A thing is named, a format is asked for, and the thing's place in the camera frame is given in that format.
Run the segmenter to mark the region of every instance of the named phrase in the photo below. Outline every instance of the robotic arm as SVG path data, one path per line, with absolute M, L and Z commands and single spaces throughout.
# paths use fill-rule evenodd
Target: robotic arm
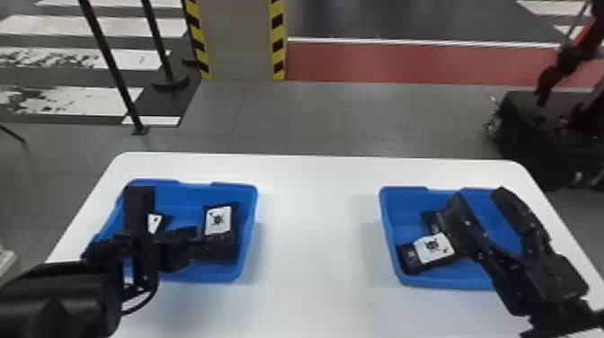
M 0 289 L 1 337 L 109 337 L 123 316 L 153 298 L 160 271 L 184 268 L 200 249 L 207 254 L 194 227 L 148 231 L 148 215 L 155 213 L 153 187 L 126 187 L 123 196 L 122 231 L 90 243 L 81 261 L 41 264 Z M 126 260 L 131 262 L 131 283 L 124 281 Z M 122 309 L 123 303 L 145 294 L 134 307 Z
M 604 0 L 591 1 L 591 15 L 594 22 L 585 36 L 577 43 L 564 45 L 558 53 L 555 65 L 548 67 L 539 77 L 535 90 L 538 106 L 546 105 L 552 89 L 563 78 L 574 73 L 581 63 L 598 56 L 604 40 Z
M 582 299 L 589 289 L 587 283 L 554 251 L 547 231 L 529 207 L 504 188 L 493 191 L 491 199 L 519 235 L 520 256 L 488 237 L 460 193 L 449 199 L 444 210 L 422 215 L 433 234 L 447 237 L 457 258 L 470 258 L 484 268 L 512 315 L 528 317 L 533 328 L 521 337 L 560 337 L 604 328 L 604 312 L 592 311 Z

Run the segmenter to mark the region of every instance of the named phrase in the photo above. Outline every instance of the black cable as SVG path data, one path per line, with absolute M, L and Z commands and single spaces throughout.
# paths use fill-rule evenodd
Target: black cable
M 155 294 L 157 293 L 157 289 L 159 288 L 159 280 L 158 277 L 155 276 L 155 280 L 153 283 L 153 288 L 151 289 L 151 291 L 149 292 L 149 294 L 145 297 L 145 299 L 143 299 L 140 303 L 136 304 L 135 306 L 126 309 L 126 310 L 122 310 L 121 311 L 121 315 L 122 316 L 127 316 L 127 315 L 131 315 L 135 312 L 137 312 L 138 310 L 140 310 L 141 308 L 143 308 L 145 305 L 149 304 L 149 302 L 151 301 L 151 299 L 153 299 L 153 297 L 155 296 Z

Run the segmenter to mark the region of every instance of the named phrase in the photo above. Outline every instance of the yellow and black striped post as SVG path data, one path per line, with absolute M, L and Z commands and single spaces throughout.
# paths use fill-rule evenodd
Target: yellow and black striped post
M 285 80 L 286 37 L 288 34 L 285 28 L 285 5 L 283 2 L 284 0 L 269 0 L 273 80 Z
M 201 27 L 200 7 L 197 0 L 182 0 L 184 17 L 189 28 L 193 54 L 198 64 L 196 65 L 201 72 L 202 79 L 211 79 L 212 72 L 209 66 L 208 50 L 206 48 L 206 38 Z

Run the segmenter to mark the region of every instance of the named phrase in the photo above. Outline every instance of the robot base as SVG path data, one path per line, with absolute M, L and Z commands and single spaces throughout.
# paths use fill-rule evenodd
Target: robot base
M 524 165 L 541 189 L 604 191 L 604 140 L 568 129 L 568 117 L 588 93 L 553 93 L 546 108 L 532 92 L 509 92 L 487 124 L 502 155 Z

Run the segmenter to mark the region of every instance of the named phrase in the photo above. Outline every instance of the white label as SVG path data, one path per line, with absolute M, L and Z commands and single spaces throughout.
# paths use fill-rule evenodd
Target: white label
M 205 236 L 224 234 L 231 229 L 230 206 L 209 209 L 206 212 L 206 227 L 203 230 Z
M 147 216 L 147 225 L 151 234 L 154 234 L 157 231 L 157 227 L 162 224 L 162 219 L 164 219 L 162 215 L 149 214 Z
M 415 251 L 423 264 L 437 261 L 455 254 L 453 245 L 443 233 L 425 236 L 413 243 Z

